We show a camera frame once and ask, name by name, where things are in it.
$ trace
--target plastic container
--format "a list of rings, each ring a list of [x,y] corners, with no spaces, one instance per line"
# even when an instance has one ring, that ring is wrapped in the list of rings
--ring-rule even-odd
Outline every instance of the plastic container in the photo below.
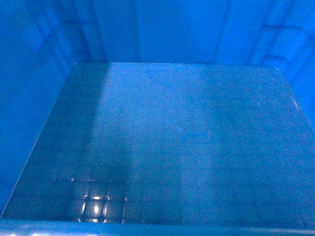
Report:
[[[259,65],[315,125],[313,0],[0,2],[0,210],[75,63]]]

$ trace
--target blue plastic surface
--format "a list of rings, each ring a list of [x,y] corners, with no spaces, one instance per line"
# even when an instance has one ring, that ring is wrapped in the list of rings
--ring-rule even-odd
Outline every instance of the blue plastic surface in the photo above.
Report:
[[[314,19],[314,0],[1,1],[0,209],[77,62],[275,66],[314,125]]]

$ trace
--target grid pattern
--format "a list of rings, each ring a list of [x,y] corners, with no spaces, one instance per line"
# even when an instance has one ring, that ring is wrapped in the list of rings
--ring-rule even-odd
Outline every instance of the grid pattern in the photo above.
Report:
[[[314,154],[276,69],[78,64],[3,218],[310,228]]]

